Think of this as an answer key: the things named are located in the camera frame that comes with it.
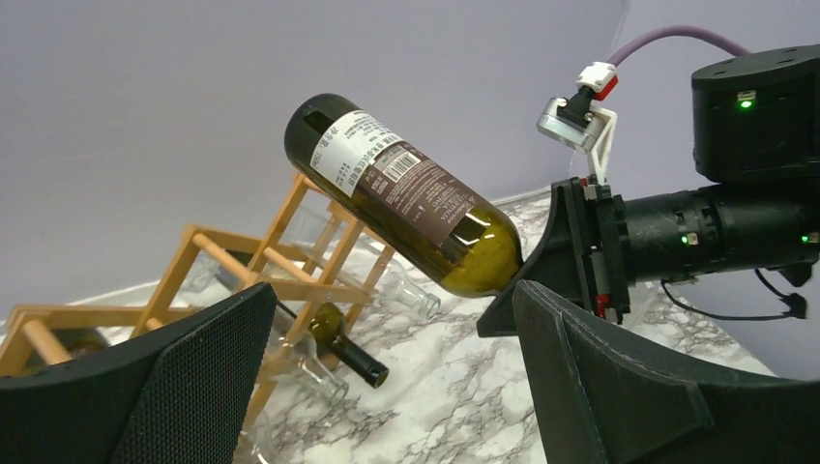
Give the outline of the tall clear glass bottle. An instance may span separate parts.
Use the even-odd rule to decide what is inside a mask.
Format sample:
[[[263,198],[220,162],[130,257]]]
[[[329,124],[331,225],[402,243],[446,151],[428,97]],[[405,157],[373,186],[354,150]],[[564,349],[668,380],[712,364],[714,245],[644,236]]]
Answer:
[[[205,253],[200,253],[180,287],[180,293],[191,305],[208,306],[218,297],[224,298],[238,285],[239,279],[223,265]],[[312,335],[305,333],[295,344],[287,342],[286,335],[295,320],[295,313],[282,302],[277,302],[266,350],[267,354],[273,355],[278,348],[289,347],[290,355],[287,360],[293,367],[287,372],[269,374],[269,377],[274,380],[293,377],[314,393],[323,396],[331,405],[335,405],[347,395],[348,385],[319,360],[317,343]]]

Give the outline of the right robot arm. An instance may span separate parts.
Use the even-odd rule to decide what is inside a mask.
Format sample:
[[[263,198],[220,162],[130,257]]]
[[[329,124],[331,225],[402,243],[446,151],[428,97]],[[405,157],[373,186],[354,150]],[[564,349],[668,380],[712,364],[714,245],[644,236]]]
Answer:
[[[819,258],[819,48],[760,51],[691,77],[693,159],[709,185],[624,200],[595,176],[551,187],[523,268],[599,318],[630,288],[767,269],[800,287]]]

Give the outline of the dark green wine bottle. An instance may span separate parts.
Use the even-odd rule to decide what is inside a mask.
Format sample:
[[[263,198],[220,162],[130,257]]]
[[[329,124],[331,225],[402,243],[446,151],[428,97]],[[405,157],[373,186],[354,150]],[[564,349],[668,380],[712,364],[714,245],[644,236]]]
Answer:
[[[316,341],[320,361],[322,355],[334,355],[374,389],[387,380],[390,369],[348,337],[347,319],[336,305],[320,304],[305,334],[312,335]]]

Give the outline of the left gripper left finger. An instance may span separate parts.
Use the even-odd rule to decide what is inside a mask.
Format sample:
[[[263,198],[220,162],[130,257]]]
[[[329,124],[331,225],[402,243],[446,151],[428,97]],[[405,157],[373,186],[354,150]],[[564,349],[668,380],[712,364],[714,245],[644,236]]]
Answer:
[[[277,302],[258,283],[162,328],[1,381],[5,463],[228,463]]]

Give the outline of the green wine bottle front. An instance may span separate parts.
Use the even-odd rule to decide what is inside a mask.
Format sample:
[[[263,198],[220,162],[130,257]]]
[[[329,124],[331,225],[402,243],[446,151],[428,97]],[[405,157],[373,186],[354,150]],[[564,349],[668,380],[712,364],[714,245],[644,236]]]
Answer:
[[[98,352],[110,346],[97,329],[60,329],[53,330],[53,332],[73,358]],[[36,350],[32,350],[20,374],[33,375],[44,367],[46,367],[44,360]]]

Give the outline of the wooden wine rack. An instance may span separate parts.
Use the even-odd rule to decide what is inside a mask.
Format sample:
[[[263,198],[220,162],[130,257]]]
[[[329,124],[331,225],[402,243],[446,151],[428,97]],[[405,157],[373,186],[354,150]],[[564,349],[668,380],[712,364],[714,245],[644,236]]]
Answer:
[[[290,343],[302,338],[318,306],[325,302],[349,304],[351,308],[346,319],[347,324],[353,326],[372,297],[364,290],[337,283],[336,277],[365,225],[336,202],[330,203],[329,212],[347,220],[348,225],[342,235],[342,245],[318,277],[304,271],[297,263],[303,254],[281,240],[306,193],[317,189],[305,175],[296,175],[287,199],[261,238],[188,224],[176,254],[146,305],[17,305],[10,315],[7,336],[1,345],[2,375],[19,374],[32,350],[36,350],[47,365],[69,361],[72,356],[53,330],[130,327],[132,335],[138,336],[193,314],[192,307],[175,307],[172,302],[200,252],[207,253],[236,276],[239,279],[237,289],[268,282],[281,299],[303,303],[286,335]],[[288,353],[289,350],[282,347],[273,355],[265,356],[257,377],[258,387],[249,401],[246,425],[253,424],[277,385],[269,374],[292,368],[287,362]]]

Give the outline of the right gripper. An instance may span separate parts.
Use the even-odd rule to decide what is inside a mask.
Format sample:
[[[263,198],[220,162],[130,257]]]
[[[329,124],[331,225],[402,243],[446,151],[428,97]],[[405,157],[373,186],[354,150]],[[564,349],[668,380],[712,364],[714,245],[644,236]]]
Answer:
[[[478,337],[517,335],[513,290],[535,281],[610,321],[630,310],[638,282],[681,282],[724,263],[718,202],[704,189],[626,201],[574,178],[553,186],[548,221],[521,269],[477,322]]]

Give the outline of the clear square glass bottle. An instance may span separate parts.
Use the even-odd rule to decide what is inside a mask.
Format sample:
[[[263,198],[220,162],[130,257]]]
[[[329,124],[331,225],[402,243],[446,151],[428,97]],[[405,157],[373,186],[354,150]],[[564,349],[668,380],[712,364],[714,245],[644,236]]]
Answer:
[[[331,213],[302,207],[287,226],[282,241],[303,254],[297,260],[304,271],[320,276],[337,249],[348,221]],[[379,304],[402,305],[422,318],[435,315],[439,297],[424,290],[399,262],[398,255],[364,229],[350,249],[336,282],[366,291]]]

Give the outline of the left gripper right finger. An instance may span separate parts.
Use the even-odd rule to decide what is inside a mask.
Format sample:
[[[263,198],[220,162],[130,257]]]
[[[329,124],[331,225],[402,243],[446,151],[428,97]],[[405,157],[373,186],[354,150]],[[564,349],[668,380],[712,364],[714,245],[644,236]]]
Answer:
[[[551,463],[815,463],[819,386],[725,367],[532,281],[513,309]]]

